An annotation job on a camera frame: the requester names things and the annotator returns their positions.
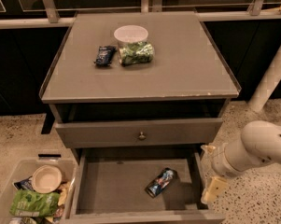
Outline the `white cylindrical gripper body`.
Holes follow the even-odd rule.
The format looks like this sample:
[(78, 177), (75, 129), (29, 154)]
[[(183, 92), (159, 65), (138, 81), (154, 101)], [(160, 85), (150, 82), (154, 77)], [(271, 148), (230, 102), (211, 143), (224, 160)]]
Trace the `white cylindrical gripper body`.
[(241, 142), (223, 143), (211, 154), (211, 167), (221, 177), (236, 178), (244, 172), (241, 162), (244, 156), (245, 149)]

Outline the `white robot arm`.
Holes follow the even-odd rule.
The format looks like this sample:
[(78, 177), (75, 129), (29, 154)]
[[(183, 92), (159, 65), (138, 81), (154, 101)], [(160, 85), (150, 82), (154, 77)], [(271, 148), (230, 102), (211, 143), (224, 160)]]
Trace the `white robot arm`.
[[(281, 45), (248, 102), (250, 108), (261, 111), (280, 81)], [(281, 126), (267, 121), (252, 121), (242, 129), (237, 140), (218, 147), (203, 145), (202, 150), (213, 170), (206, 179), (201, 197), (203, 204), (209, 204), (228, 187), (229, 179), (249, 169), (281, 164)]]

